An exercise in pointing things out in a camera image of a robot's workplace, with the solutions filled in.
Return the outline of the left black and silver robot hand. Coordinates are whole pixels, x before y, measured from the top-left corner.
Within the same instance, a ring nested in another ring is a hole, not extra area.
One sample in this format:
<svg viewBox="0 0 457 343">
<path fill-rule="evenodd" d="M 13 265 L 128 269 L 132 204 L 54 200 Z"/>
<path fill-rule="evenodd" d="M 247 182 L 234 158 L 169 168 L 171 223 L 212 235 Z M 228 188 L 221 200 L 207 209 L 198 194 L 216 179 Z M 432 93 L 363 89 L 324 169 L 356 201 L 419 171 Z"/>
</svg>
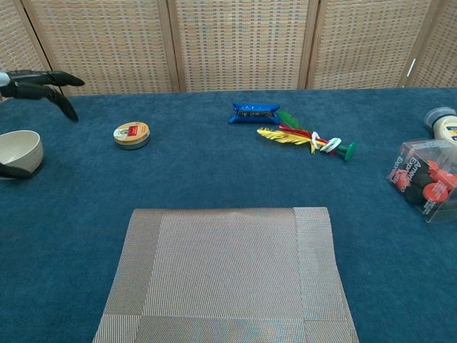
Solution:
<svg viewBox="0 0 457 343">
<path fill-rule="evenodd" d="M 62 86 L 83 86 L 84 81 L 64 71 L 3 71 L 1 96 L 14 99 L 48 99 L 70 120 L 79 120 L 70 101 L 58 91 Z M 29 179 L 44 156 L 41 137 L 32 130 L 1 135 L 1 178 Z"/>
</svg>

